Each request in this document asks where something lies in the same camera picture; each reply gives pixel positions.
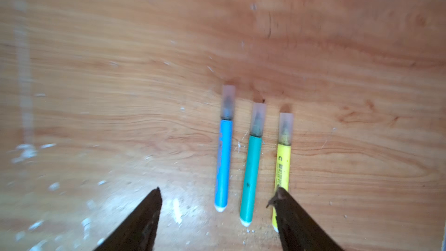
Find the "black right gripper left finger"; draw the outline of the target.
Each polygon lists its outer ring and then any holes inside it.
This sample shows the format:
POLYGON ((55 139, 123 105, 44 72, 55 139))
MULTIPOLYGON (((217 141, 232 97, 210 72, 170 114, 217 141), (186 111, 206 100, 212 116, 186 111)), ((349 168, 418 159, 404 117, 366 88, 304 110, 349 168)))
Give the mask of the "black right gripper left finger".
POLYGON ((152 251, 162 202, 155 188, 95 251, 152 251))

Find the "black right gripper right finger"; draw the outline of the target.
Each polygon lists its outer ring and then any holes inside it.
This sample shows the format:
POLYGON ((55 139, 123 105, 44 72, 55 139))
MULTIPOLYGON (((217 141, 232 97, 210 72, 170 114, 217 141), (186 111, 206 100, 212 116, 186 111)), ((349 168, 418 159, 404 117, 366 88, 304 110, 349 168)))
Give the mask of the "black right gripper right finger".
POLYGON ((268 201, 276 211, 282 249, 285 251, 343 251, 282 187, 268 201))

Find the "yellow pen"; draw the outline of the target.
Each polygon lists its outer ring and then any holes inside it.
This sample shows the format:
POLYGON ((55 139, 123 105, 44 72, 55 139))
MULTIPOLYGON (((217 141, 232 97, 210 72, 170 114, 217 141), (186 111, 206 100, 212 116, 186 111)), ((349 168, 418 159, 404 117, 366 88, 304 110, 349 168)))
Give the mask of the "yellow pen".
POLYGON ((278 144, 275 171, 275 191, 281 187, 289 190, 291 146, 278 144))

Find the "green pen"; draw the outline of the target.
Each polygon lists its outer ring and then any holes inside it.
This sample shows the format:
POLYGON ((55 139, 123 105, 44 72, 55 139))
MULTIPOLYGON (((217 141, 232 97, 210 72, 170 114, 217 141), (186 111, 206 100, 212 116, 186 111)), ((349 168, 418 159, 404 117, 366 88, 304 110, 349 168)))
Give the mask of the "green pen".
POLYGON ((256 199, 257 178, 261 158, 262 138, 251 135, 247 148, 245 177, 243 180, 242 200, 240 203, 240 222, 249 227, 253 221, 256 199))

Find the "blue pen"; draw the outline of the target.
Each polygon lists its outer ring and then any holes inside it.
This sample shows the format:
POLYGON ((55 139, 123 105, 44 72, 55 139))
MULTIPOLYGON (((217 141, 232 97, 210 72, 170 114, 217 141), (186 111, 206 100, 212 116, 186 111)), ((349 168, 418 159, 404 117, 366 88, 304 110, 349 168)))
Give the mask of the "blue pen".
POLYGON ((218 140, 217 175, 214 197, 216 211, 223 212, 228 205, 228 192, 231 169, 232 149, 232 120, 220 120, 220 134, 218 140))

